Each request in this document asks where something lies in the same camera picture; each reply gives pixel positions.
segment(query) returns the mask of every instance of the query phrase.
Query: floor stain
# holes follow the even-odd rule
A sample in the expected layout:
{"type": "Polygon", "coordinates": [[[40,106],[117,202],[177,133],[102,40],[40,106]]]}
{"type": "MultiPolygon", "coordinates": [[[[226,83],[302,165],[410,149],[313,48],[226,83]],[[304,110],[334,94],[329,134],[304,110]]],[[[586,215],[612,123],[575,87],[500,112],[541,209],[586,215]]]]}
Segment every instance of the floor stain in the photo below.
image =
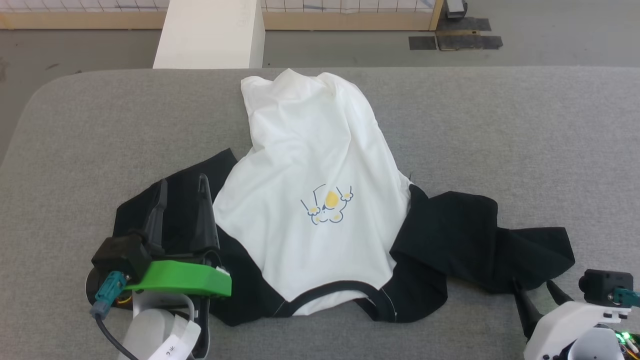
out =
{"type": "Polygon", "coordinates": [[[9,63],[4,58],[0,58],[0,83],[4,83],[6,80],[6,68],[8,67],[9,63]]]}

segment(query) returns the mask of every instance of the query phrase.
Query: green plastic bracket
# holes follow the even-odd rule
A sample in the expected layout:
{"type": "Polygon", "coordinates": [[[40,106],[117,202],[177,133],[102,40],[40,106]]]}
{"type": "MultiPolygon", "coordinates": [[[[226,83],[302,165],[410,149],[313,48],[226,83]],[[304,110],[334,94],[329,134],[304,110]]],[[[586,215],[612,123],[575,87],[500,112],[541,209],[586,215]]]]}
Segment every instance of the green plastic bracket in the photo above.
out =
{"type": "Polygon", "coordinates": [[[152,261],[138,284],[125,290],[151,290],[202,296],[231,296],[231,276],[207,265],[174,260],[152,261]]]}

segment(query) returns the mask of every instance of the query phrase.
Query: white pedestal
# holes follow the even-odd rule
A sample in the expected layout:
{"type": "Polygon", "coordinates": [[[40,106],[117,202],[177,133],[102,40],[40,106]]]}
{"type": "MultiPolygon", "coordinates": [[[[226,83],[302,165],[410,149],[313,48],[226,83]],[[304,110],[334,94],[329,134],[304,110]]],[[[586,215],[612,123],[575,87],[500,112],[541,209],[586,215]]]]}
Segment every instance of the white pedestal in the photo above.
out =
{"type": "Polygon", "coordinates": [[[259,0],[172,0],[154,69],[262,67],[259,0]]]}

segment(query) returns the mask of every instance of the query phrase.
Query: white and black raglan shirt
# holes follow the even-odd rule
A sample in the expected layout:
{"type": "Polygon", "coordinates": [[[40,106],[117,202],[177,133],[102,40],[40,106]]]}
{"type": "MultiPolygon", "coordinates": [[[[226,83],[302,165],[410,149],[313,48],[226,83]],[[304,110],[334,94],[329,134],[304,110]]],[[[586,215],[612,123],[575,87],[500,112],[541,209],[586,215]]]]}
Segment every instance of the white and black raglan shirt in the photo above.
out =
{"type": "MultiPolygon", "coordinates": [[[[241,83],[253,147],[216,197],[216,223],[239,241],[264,280],[290,302],[314,288],[359,281],[380,289],[409,205],[362,92],[332,74],[293,70],[241,83]]],[[[295,315],[366,295],[336,291],[295,315]]]]}
{"type": "MultiPolygon", "coordinates": [[[[409,182],[354,84],[287,70],[241,90],[249,153],[237,161],[225,150],[165,178],[162,247],[183,258],[200,174],[209,179],[220,248],[203,251],[232,278],[231,297],[212,299],[210,312],[227,325],[349,300],[373,320],[414,322],[446,302],[448,275],[511,293],[514,279],[530,290],[574,264],[562,227],[504,229],[494,200],[429,198],[409,182]]],[[[159,189],[118,207],[113,236],[143,231],[159,189]]]]}

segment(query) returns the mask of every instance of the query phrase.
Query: black tape strip on floor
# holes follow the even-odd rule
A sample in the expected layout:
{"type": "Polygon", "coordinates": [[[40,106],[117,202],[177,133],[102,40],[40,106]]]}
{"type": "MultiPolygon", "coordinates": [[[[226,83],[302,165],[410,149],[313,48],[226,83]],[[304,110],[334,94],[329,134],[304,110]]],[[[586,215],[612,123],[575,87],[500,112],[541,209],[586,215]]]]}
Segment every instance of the black tape strip on floor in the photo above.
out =
{"type": "Polygon", "coordinates": [[[436,31],[449,30],[480,30],[491,31],[489,19],[477,19],[475,17],[464,17],[460,20],[440,19],[436,31]]]}
{"type": "Polygon", "coordinates": [[[438,35],[440,50],[487,49],[497,50],[502,47],[501,37],[482,37],[480,35],[438,35]]]}
{"type": "Polygon", "coordinates": [[[435,37],[409,37],[409,50],[436,50],[435,37]]]}

